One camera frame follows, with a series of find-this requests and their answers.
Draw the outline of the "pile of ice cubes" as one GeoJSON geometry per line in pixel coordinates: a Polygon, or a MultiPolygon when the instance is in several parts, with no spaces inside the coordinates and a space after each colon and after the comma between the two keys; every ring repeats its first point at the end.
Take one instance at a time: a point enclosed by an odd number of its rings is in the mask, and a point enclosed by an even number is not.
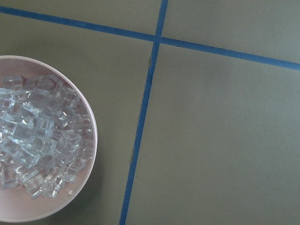
{"type": "Polygon", "coordinates": [[[53,74],[2,77],[0,187],[54,198],[93,155],[90,115],[77,92],[53,74]]]}

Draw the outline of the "pink bowl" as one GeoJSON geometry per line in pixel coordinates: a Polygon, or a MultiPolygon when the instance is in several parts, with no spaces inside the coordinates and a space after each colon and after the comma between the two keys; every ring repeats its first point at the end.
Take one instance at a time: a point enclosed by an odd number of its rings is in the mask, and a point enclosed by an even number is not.
{"type": "Polygon", "coordinates": [[[98,146],[97,125],[92,108],[81,91],[61,72],[43,62],[23,56],[2,55],[0,57],[1,76],[24,74],[26,78],[29,78],[47,73],[53,73],[62,79],[79,94],[83,101],[92,121],[92,159],[87,162],[85,169],[79,172],[76,181],[66,184],[55,198],[40,196],[37,199],[31,199],[23,187],[1,190],[0,221],[2,223],[23,223],[44,219],[77,201],[83,193],[95,163],[98,146]]]}

